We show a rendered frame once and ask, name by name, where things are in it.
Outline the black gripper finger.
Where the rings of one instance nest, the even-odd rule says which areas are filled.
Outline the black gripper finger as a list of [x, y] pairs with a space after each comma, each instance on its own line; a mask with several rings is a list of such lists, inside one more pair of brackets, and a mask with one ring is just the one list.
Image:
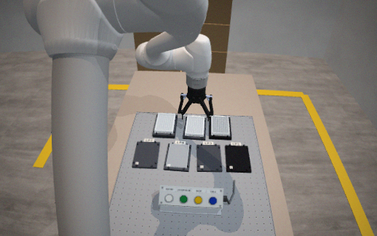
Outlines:
[[210, 115], [213, 116], [213, 104], [212, 104], [213, 96], [212, 95], [206, 95], [206, 99], [209, 101], [210, 111], [208, 110], [205, 102], [202, 101], [201, 98], [198, 98], [200, 105], [202, 106], [203, 110], [206, 113], [206, 125], [205, 125], [205, 127], [207, 127], [207, 122], [209, 121]]
[[179, 108], [178, 108], [178, 113], [182, 114], [183, 126], [185, 126], [185, 114], [186, 114], [186, 111], [188, 110], [189, 106], [194, 101], [194, 97], [191, 100], [188, 100], [188, 102], [185, 105], [185, 107], [183, 108], [183, 110], [181, 110], [182, 109], [182, 105], [183, 105], [183, 100], [186, 98], [186, 95], [187, 94], [183, 94], [183, 93], [180, 94], [180, 105], [179, 105]]

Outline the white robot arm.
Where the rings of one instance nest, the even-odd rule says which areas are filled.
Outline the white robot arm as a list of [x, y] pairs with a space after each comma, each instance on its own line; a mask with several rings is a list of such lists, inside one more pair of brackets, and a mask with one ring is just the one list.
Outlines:
[[52, 58], [59, 236], [111, 236], [108, 74], [124, 34], [163, 32], [138, 46], [138, 64], [184, 71], [186, 84], [202, 89], [212, 60], [210, 40], [200, 34], [207, 8], [208, 0], [23, 0], [28, 23]]

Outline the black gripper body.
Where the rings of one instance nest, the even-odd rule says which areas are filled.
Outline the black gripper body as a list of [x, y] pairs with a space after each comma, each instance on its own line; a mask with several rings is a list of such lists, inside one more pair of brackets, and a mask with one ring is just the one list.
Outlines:
[[206, 87], [202, 89], [193, 89], [188, 86], [188, 92], [187, 92], [186, 97], [189, 100], [191, 100], [194, 97], [193, 103], [199, 104], [198, 98], [201, 98], [202, 101], [206, 98], [205, 90], [206, 90]]

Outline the white button panel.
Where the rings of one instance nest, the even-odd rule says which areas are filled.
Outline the white button panel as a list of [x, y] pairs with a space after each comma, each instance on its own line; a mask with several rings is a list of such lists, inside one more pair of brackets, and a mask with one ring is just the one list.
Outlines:
[[230, 205], [234, 194], [235, 180], [230, 200], [223, 195], [221, 188], [160, 185], [159, 212], [221, 216], [223, 202]]

